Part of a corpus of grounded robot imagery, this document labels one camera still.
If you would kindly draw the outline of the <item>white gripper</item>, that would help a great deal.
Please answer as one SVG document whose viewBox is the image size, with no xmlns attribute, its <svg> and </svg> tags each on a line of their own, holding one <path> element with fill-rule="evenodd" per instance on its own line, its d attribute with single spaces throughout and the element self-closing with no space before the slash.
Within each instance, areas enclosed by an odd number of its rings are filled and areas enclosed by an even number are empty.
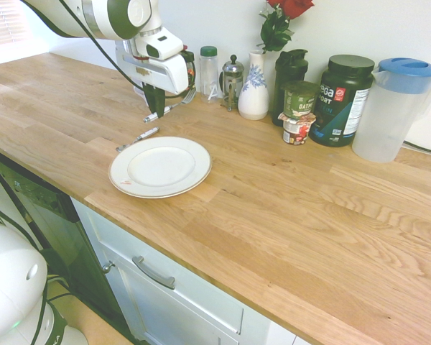
<svg viewBox="0 0 431 345">
<path fill-rule="evenodd" d="M 138 58 L 130 52 L 127 41 L 115 43 L 117 65 L 134 82 L 142 83 L 149 110 L 161 118 L 164 115 L 164 91 L 177 95 L 189 85 L 184 57 L 176 54 L 165 60 Z"/>
</svg>

